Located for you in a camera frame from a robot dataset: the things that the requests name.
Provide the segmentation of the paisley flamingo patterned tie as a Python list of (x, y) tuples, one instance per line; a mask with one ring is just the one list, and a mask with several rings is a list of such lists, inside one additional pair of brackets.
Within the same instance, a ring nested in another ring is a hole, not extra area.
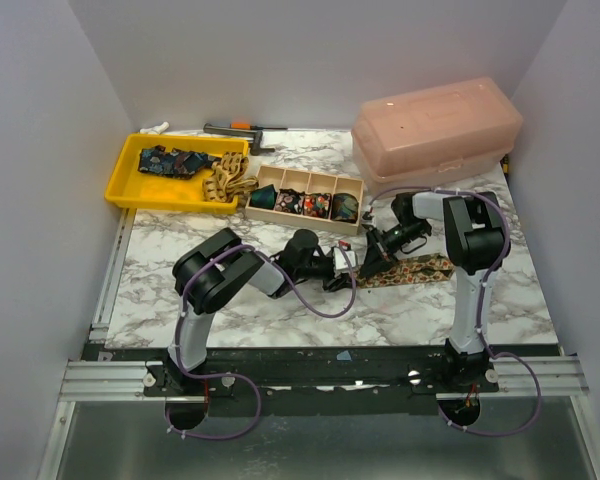
[(359, 288), (384, 288), (399, 285), (412, 285), (448, 281), (454, 274), (455, 266), (442, 254), (426, 254), (400, 260), (388, 271), (377, 273), (369, 278), (356, 277)]

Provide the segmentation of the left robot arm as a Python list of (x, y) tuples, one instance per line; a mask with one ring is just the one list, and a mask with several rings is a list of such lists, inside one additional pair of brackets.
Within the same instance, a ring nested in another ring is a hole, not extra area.
[[(270, 299), (292, 292), (312, 313), (339, 318), (352, 309), (356, 299), (356, 266), (353, 251), (337, 245), (324, 252), (316, 233), (308, 229), (295, 231), (284, 248), (272, 256), (244, 243), (230, 228), (218, 231), (184, 254), (172, 269), (179, 312), (168, 347), (168, 384), (181, 395), (192, 394), (217, 378), (243, 381), (256, 389), (256, 384), (242, 374), (201, 372), (216, 314), (244, 287), (251, 286)], [(350, 299), (337, 313), (322, 312), (300, 293), (298, 285), (306, 281), (320, 281), (326, 291), (348, 289)]]

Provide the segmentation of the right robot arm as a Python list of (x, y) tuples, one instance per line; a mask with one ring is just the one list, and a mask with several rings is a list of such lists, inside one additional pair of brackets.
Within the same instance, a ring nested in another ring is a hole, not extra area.
[(489, 368), (487, 316), (496, 271), (509, 254), (506, 216), (495, 193), (435, 190), (399, 193), (391, 202), (398, 225), (381, 231), (369, 227), (361, 279), (389, 271), (396, 252), (431, 235), (432, 220), (444, 226), (447, 257), (455, 267), (456, 299), (451, 333), (438, 373), (442, 384), (460, 392)]

